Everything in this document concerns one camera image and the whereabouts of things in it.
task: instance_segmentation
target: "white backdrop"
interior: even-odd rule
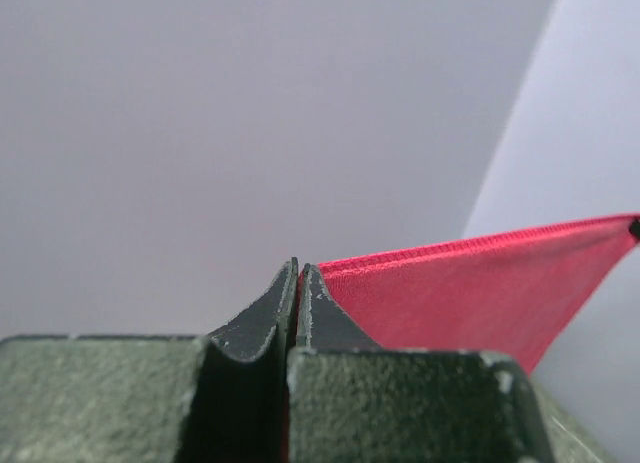
[[[466,235],[640,212],[640,0],[559,0]],[[638,461],[640,253],[536,370],[620,461]]]
[[[551,2],[0,0],[0,335],[459,237]]]

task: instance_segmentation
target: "red cloth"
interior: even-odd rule
[[[633,215],[319,264],[331,296],[389,349],[482,349],[531,372],[637,240]]]

